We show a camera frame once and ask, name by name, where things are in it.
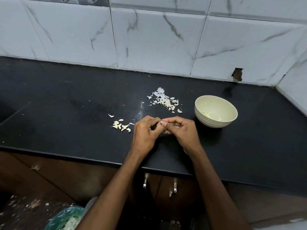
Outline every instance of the left hand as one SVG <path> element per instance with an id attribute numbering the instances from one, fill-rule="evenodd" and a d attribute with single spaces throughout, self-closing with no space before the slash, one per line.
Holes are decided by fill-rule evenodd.
<path id="1" fill-rule="evenodd" d="M 160 121 L 158 117 L 146 116 L 135 124 L 130 153 L 140 156 L 142 160 L 147 156 L 158 136 L 165 130 Z M 156 129 L 151 130 L 154 125 L 157 125 Z"/>

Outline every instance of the bowl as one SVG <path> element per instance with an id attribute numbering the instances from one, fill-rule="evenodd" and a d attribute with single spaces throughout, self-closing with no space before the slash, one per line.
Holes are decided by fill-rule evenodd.
<path id="1" fill-rule="evenodd" d="M 194 110 L 197 119 L 212 128 L 225 127 L 238 117 L 238 111 L 233 104 L 212 95 L 198 97 Z"/>

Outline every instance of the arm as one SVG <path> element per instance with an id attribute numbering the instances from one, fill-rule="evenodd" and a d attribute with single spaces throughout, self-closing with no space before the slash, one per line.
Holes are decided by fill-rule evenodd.
<path id="1" fill-rule="evenodd" d="M 174 134 L 190 156 L 213 230 L 248 230 L 251 227 L 235 206 L 217 176 L 198 138 L 194 121 L 173 117 L 163 119 L 165 133 Z"/>
<path id="2" fill-rule="evenodd" d="M 133 177 L 140 163 L 164 131 L 159 118 L 146 116 L 134 126 L 131 149 L 124 163 L 86 213 L 76 230 L 115 229 L 128 196 Z M 154 131 L 151 127 L 157 124 Z"/>

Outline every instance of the hand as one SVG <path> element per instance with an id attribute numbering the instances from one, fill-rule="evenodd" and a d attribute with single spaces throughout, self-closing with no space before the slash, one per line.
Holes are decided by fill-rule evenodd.
<path id="1" fill-rule="evenodd" d="M 203 149 L 199 141 L 197 129 L 193 120 L 172 117 L 162 120 L 166 134 L 174 134 L 188 155 Z"/>
<path id="2" fill-rule="evenodd" d="M 130 152 L 139 155 L 141 160 L 152 150 L 156 139 L 165 130 L 162 124 L 160 124 L 160 121 L 158 117 L 146 116 L 134 126 Z M 156 124 L 156 129 L 152 130 L 151 127 Z"/>

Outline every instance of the forearm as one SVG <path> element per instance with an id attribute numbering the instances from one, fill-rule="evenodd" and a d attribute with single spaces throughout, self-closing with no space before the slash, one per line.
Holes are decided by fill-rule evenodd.
<path id="1" fill-rule="evenodd" d="M 213 230 L 251 229 L 228 195 L 203 148 L 199 147 L 189 155 L 202 191 L 211 228 Z"/>
<path id="2" fill-rule="evenodd" d="M 128 196 L 133 177 L 142 159 L 129 152 L 124 163 L 100 194 L 77 230 L 115 229 Z"/>

